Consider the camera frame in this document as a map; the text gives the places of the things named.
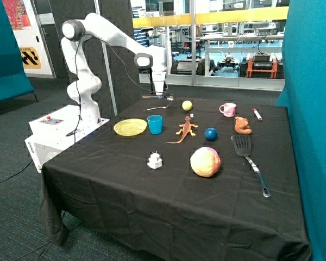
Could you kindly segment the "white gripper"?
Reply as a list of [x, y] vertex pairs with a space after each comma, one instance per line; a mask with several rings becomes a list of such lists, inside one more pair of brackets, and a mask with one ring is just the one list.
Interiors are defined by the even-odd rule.
[[156, 95], [162, 95], [166, 89], [166, 72], [153, 71], [152, 82]]

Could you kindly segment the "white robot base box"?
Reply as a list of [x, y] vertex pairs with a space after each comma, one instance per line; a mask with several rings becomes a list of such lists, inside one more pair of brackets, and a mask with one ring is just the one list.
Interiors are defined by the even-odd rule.
[[44, 163], [80, 141], [109, 120], [80, 116], [78, 105], [67, 105], [30, 121], [32, 135], [25, 139], [26, 147], [38, 173]]

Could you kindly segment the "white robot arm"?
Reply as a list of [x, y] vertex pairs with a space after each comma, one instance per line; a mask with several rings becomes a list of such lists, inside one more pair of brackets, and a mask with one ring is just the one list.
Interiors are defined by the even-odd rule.
[[67, 93], [80, 105], [81, 123], [97, 124], [101, 122], [99, 106], [91, 95], [102, 86], [88, 66], [82, 44], [96, 38], [111, 47], [123, 47], [135, 54], [134, 63], [140, 69], [151, 69], [151, 83], [156, 95], [162, 95], [166, 89], [167, 54], [166, 48], [151, 45], [145, 47], [129, 37], [101, 15], [90, 13], [83, 20], [68, 20], [62, 25], [64, 37], [61, 40], [62, 51], [70, 72], [77, 80], [70, 84]]

